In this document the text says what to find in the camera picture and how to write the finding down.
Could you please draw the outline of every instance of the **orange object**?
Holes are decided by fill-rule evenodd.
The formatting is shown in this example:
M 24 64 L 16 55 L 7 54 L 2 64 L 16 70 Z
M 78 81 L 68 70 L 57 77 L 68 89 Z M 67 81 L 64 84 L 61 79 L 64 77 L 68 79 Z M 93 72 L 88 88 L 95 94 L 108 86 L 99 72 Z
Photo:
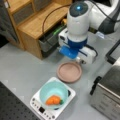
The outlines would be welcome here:
M 59 105 L 59 104 L 61 104 L 61 98 L 56 95 L 49 97 L 46 101 L 46 105 Z

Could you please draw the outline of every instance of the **gray countertop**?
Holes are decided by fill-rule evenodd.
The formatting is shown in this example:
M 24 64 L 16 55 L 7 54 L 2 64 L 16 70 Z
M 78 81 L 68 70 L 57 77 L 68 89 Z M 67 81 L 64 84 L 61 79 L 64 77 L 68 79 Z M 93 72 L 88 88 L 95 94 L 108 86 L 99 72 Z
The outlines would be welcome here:
M 93 64 L 81 66 L 83 73 L 80 80 L 67 84 L 76 91 L 76 96 L 57 120 L 108 120 L 91 107 L 89 92 L 95 78 L 104 76 L 111 67 L 105 60 L 105 54 L 113 43 L 89 33 L 89 44 L 98 51 L 98 57 Z M 30 53 L 7 44 L 0 49 L 0 80 L 31 109 L 32 96 L 51 77 L 57 77 L 58 66 L 67 61 L 70 59 L 61 55 L 58 50 L 48 58 L 39 60 Z

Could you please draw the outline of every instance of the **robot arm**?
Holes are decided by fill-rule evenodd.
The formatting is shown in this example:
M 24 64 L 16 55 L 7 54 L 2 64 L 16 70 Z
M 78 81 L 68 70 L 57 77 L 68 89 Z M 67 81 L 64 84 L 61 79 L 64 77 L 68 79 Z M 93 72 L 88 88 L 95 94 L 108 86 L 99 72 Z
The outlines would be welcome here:
M 95 3 L 109 18 L 107 18 L 96 5 L 93 5 L 90 16 L 90 27 L 104 33 L 111 34 L 115 32 L 120 22 L 114 22 L 120 20 L 120 0 L 110 0 L 111 7 L 105 6 L 100 3 Z
M 73 3 L 67 14 L 67 28 L 59 34 L 60 52 L 71 59 L 80 58 L 86 63 L 92 63 L 97 56 L 97 52 L 87 45 L 89 27 L 110 34 L 120 24 L 115 22 L 120 19 L 119 0 L 111 0 L 111 7 L 93 3 L 88 0 Z

